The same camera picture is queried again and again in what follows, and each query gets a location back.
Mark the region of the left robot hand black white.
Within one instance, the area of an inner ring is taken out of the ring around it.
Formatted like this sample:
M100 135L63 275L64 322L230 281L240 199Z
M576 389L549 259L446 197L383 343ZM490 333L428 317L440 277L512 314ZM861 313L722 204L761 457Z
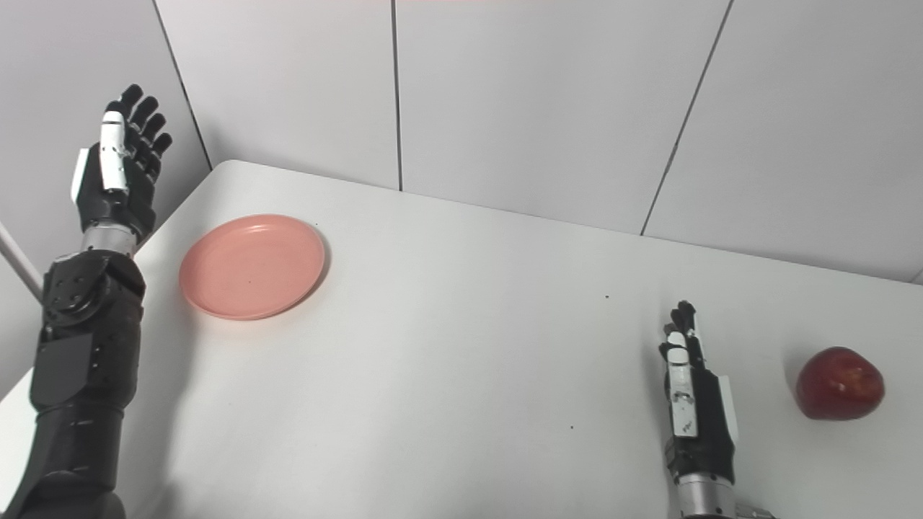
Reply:
M141 245L153 232L155 184L174 139L159 101L131 84L103 111L97 142L81 148L71 183L80 229L113 224Z

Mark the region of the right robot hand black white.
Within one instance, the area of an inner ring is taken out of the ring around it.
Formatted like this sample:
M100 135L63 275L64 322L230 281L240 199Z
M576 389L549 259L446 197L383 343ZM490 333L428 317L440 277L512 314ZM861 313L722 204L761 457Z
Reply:
M701 329L692 303L671 309L665 342L665 395L671 434L665 447L667 470L675 480L702 474L736 482L736 416L728 379L705 361Z

